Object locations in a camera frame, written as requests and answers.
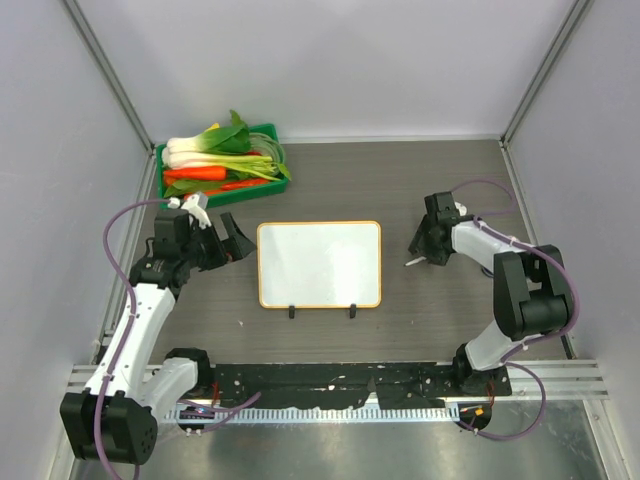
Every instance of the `black mounting plate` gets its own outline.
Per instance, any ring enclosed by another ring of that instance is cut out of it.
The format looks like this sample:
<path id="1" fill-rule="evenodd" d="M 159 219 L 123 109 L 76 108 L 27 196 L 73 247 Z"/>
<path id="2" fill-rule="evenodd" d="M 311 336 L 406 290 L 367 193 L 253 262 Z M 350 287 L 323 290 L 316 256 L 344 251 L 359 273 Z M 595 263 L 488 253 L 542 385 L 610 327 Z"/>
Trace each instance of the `black mounting plate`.
<path id="1" fill-rule="evenodd" d="M 486 383 L 461 386 L 451 365 L 435 362 L 229 364 L 215 366 L 215 381 L 222 407 L 260 392 L 256 408 L 341 410 L 362 407 L 376 392 L 381 409 L 407 409 L 442 407 L 442 397 L 487 396 L 489 380 L 495 396 L 511 395 L 505 367 L 486 373 Z"/>

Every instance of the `carrot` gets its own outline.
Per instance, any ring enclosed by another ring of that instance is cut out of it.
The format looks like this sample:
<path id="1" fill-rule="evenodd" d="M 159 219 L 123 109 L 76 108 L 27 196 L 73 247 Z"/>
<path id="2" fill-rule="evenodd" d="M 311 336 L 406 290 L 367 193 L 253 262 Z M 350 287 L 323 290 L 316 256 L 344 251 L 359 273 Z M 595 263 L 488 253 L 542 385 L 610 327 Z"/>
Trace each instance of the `carrot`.
<path id="1" fill-rule="evenodd" d="M 186 200 L 187 198 L 189 198 L 191 195 L 193 195 L 194 193 L 187 193 L 184 196 L 184 199 Z M 218 195 L 219 193 L 226 193 L 224 190 L 207 190 L 206 192 L 202 192 L 204 193 L 207 197 L 211 196 L 211 195 Z"/>
<path id="2" fill-rule="evenodd" d="M 179 168 L 176 170 L 165 170 L 163 177 L 165 183 L 167 183 L 170 178 L 173 178 L 174 180 L 178 180 L 180 178 L 206 181 L 224 180 L 227 178 L 227 169 L 218 166 Z"/>
<path id="3" fill-rule="evenodd" d="M 216 190 L 207 190 L 204 193 L 207 197 L 211 195 L 218 195 L 220 193 L 227 193 L 232 190 L 240 190 L 241 188 L 255 187 L 257 185 L 265 185 L 270 183 L 269 180 L 265 180 L 264 178 L 248 178 L 247 180 L 240 180 L 238 182 L 229 182 L 222 185 L 220 188 Z M 185 200 L 189 198 L 193 193 L 188 193 L 185 195 Z"/>
<path id="4" fill-rule="evenodd" d="M 270 183 L 269 180 L 264 178 L 248 178 L 246 180 L 240 180 L 237 182 L 229 182 L 220 187 L 221 190 L 238 190 L 240 188 L 255 187 L 257 185 L 266 185 Z"/>

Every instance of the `wooden table surface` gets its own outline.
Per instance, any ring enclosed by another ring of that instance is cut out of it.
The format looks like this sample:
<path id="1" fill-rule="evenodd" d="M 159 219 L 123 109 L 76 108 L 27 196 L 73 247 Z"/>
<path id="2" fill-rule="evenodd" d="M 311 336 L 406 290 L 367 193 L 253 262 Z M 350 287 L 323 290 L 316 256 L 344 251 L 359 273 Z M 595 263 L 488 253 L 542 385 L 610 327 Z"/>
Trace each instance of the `wooden table surface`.
<path id="1" fill-rule="evenodd" d="M 472 178 L 509 182 L 497 141 L 287 145 L 294 181 L 286 193 L 209 211 L 230 211 L 255 241 L 263 222 L 375 220 L 382 226 L 383 293 L 375 309 L 349 319 L 342 310 L 286 310 L 258 303 L 256 256 L 193 272 L 152 355 L 161 363 L 174 347 L 198 347 L 218 363 L 450 360 L 456 348 L 492 321 L 492 281 L 461 255 L 446 267 L 412 267 L 407 247 L 425 213 L 423 197 Z M 456 194 L 471 213 L 504 209 L 509 200 L 488 185 Z M 140 241 L 152 232 L 145 215 Z M 491 219 L 497 229 L 527 239 L 519 213 Z M 559 359 L 559 340 L 525 358 Z"/>

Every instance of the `green tray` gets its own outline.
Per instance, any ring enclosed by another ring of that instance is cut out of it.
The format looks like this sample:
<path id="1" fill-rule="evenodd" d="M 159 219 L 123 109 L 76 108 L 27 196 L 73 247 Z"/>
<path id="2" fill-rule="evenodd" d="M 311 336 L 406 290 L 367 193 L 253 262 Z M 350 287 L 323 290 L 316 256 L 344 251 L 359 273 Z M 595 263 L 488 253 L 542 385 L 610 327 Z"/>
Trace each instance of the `green tray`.
<path id="1" fill-rule="evenodd" d="M 276 133 L 276 127 L 272 123 L 264 123 L 262 125 L 256 125 L 249 127 L 249 131 L 255 133 L 264 133 L 269 137 L 278 141 L 278 135 Z M 164 192 L 167 187 L 162 182 L 162 173 L 164 172 L 164 165 L 162 163 L 162 151 L 167 145 L 162 144 L 156 147 L 156 165 L 157 165 L 157 179 L 158 179 L 158 197 L 164 198 Z M 289 180 L 284 178 L 282 174 L 277 175 L 281 180 L 277 182 L 271 182 L 266 185 L 257 185 L 255 187 L 242 188 L 240 190 L 232 190 L 227 193 L 219 193 L 218 195 L 211 195 L 207 202 L 207 208 L 219 207 L 220 205 L 228 205 L 229 203 L 242 202 L 243 200 L 251 200 L 252 198 L 266 197 L 268 195 L 275 195 L 277 193 L 283 193 L 287 189 Z"/>

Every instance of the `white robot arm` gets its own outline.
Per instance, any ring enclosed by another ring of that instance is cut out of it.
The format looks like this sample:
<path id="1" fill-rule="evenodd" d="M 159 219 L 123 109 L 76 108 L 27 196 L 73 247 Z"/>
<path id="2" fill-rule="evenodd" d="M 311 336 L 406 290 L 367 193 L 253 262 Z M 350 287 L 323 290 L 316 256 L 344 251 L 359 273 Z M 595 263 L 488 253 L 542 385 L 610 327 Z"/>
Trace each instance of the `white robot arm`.
<path id="1" fill-rule="evenodd" d="M 114 337 L 82 393 L 67 393 L 60 414 L 77 458 L 96 459 L 92 419 L 105 376 L 110 378 L 102 410 L 102 443 L 111 461 L 144 464 L 153 451 L 158 420 L 184 394 L 213 383 L 207 353 L 195 348 L 174 349 L 148 381 L 143 376 L 160 329 L 187 283 L 190 271 L 222 267 L 255 250 L 233 221 L 221 215 L 228 238 L 221 240 L 204 209 L 207 197 L 191 195 L 177 209 L 161 209 L 154 222 L 153 248 L 133 266 L 136 318 L 128 328 L 130 299 Z M 120 341 L 127 335 L 126 342 Z M 116 358 L 109 374 L 108 366 Z"/>
<path id="2" fill-rule="evenodd" d="M 493 272 L 494 320 L 476 338 L 461 346 L 454 359 L 465 375 L 502 366 L 514 347 L 564 327 L 573 300 L 558 271 L 536 255 L 489 235 L 481 220 L 461 215 L 451 192 L 425 197 L 423 217 L 409 251 L 429 263 L 446 265 L 453 253 L 466 255 Z M 562 265 L 552 245 L 537 246 Z"/>

